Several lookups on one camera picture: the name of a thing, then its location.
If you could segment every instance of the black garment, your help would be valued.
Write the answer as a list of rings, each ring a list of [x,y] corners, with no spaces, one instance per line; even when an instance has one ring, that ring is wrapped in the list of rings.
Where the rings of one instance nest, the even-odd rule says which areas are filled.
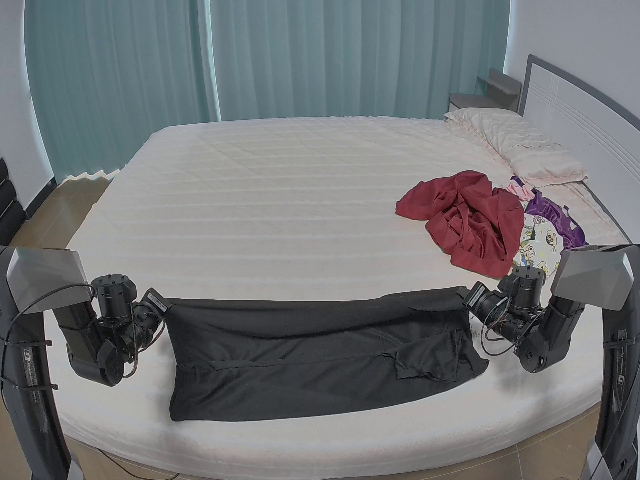
[[[458,287],[359,301],[172,299],[171,418],[247,421],[418,400],[484,372]]]

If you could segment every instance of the pillowcase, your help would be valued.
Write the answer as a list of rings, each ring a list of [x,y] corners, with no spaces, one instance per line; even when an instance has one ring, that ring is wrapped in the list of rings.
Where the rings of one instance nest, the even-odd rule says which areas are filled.
[[[460,108],[445,117],[489,142],[529,186],[560,185],[587,178],[578,159],[516,112]]]

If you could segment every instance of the red garment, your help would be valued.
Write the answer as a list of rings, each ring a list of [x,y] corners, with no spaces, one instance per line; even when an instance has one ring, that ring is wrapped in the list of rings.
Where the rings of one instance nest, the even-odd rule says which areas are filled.
[[[476,171],[421,181],[396,203],[396,214],[428,220],[425,228],[452,265],[489,277],[509,272],[524,226],[518,197],[492,189]]]

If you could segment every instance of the teal curtain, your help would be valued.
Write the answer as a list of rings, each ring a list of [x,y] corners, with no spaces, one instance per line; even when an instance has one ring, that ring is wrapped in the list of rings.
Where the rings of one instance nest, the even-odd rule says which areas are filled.
[[[33,105],[57,180],[122,168],[149,135],[218,114],[206,0],[26,0]]]
[[[509,0],[210,0],[224,120],[441,118],[502,71]]]

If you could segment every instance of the mattress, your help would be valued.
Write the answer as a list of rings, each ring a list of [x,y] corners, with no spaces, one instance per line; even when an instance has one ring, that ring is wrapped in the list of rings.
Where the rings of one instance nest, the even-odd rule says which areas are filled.
[[[68,247],[79,252],[89,280],[123,273],[139,294],[153,286],[172,298],[353,300],[470,287],[478,279],[494,287],[495,280],[450,265],[423,222],[394,213],[418,181],[466,169],[485,172],[498,186],[513,175],[480,137],[448,121],[296,118],[169,127],[116,176]],[[590,243],[625,242],[581,184],[543,193],[569,206]],[[52,314],[45,325],[66,435],[217,479],[439,467],[515,444],[600,397],[602,326],[593,307],[564,361],[538,374],[509,353],[491,358],[477,379],[418,401],[255,422],[172,422],[175,358],[166,333],[140,355],[132,378],[108,388],[75,376]],[[472,319],[478,351],[479,327]]]

